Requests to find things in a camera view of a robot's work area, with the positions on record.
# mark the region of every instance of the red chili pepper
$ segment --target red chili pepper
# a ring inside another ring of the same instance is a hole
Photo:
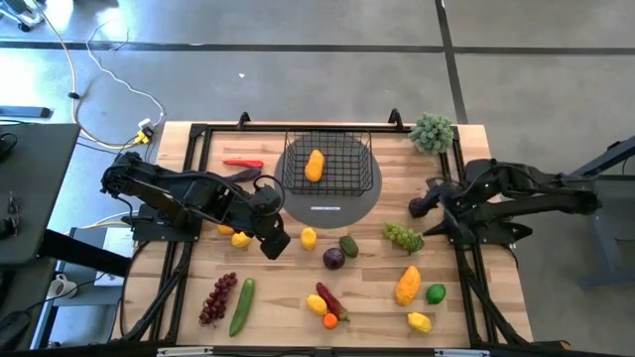
[[[226,165],[240,166],[249,169],[262,169],[264,166],[263,162],[259,160],[223,160],[222,162]]]
[[[322,283],[316,284],[317,294],[320,298],[323,298],[326,302],[328,310],[337,316],[340,321],[348,321],[348,310],[345,309],[341,303],[330,293],[330,291]]]

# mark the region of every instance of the wooden tabletop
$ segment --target wooden tabletop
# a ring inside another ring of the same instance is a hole
[[[157,164],[180,172],[183,167],[191,122],[166,124],[159,147]],[[480,125],[458,126],[465,162],[489,158],[485,129]],[[207,170],[230,175],[240,168],[222,163],[227,159],[261,160],[263,174],[273,174],[283,153],[284,133],[214,132]],[[440,209],[425,218],[412,219],[407,205],[411,198],[426,192],[426,178],[441,175],[437,157],[419,154],[406,135],[373,134],[373,154],[382,175],[379,201],[357,223],[338,229],[317,229],[314,251],[303,250],[300,232],[306,226],[283,211],[287,233],[292,241],[280,258],[268,260],[259,243],[247,251],[234,248],[230,238],[220,236],[215,226],[204,223],[200,240],[194,246],[185,303],[179,331],[179,344],[263,345],[263,346],[339,346],[339,347],[462,347],[468,346],[465,316],[453,249],[444,236],[426,237],[426,246],[411,256],[392,245],[382,235],[384,222],[394,222],[418,231],[426,230],[442,219]],[[453,157],[450,155],[452,170]],[[193,168],[198,167],[197,157]],[[322,253],[337,246],[342,235],[352,236],[360,254],[348,259],[344,267],[329,271],[323,267]],[[129,330],[155,297],[166,250],[165,243],[151,243],[135,262],[125,295],[125,325]],[[531,330],[523,300],[518,272],[510,253],[497,246],[483,247],[483,260],[492,299],[521,336],[531,340]],[[394,290],[404,270],[414,265],[422,275],[422,286],[415,301],[401,307]],[[238,288],[230,294],[228,314],[217,328],[199,326],[202,302],[213,291],[223,274],[236,272]],[[256,281],[256,294],[247,324],[236,337],[228,336],[231,316],[238,301],[242,280]],[[319,317],[306,307],[306,297],[315,294],[317,282],[324,283],[350,311],[350,322],[335,330],[326,330]],[[434,283],[447,288],[445,300],[428,305],[424,294]],[[165,335],[171,316],[172,297],[166,304]],[[479,331],[485,336],[480,303],[475,303]],[[406,313],[418,311],[433,323],[429,334],[411,333]]]

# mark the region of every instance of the green plant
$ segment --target green plant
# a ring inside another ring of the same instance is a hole
[[[420,152],[427,155],[444,153],[452,145],[454,133],[451,122],[442,115],[424,113],[417,121],[408,138]]]

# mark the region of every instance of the concrete floor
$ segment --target concrete floor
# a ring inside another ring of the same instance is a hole
[[[453,44],[463,47],[634,47],[630,0],[445,0]],[[434,0],[142,0],[50,1],[63,37],[160,44],[441,46]],[[0,40],[52,42],[0,20]],[[444,54],[97,52],[122,78],[155,95],[169,120],[346,120],[382,122],[393,107],[406,121],[422,111],[454,118]],[[101,73],[86,51],[73,51],[79,120],[103,140],[123,143],[137,122],[157,118],[148,100]],[[0,98],[7,105],[55,109],[69,122],[69,73],[58,50],[0,49]],[[469,123],[484,124],[494,157],[569,172],[635,132],[635,57],[459,55],[456,66]],[[51,228],[92,223],[123,211],[99,193],[112,156],[76,147]],[[635,162],[627,172],[635,172]],[[577,281],[599,269],[584,217],[542,214],[518,244],[520,275],[537,340],[565,339],[575,349],[634,355],[635,286],[583,292]],[[65,315],[81,313],[85,328]],[[61,310],[53,339],[103,341],[108,311]]]

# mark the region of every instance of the wire basket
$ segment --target wire basket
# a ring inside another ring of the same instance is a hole
[[[313,150],[324,155],[321,179],[311,182],[305,166]],[[293,194],[362,195],[373,186],[370,132],[288,130],[282,184]]]

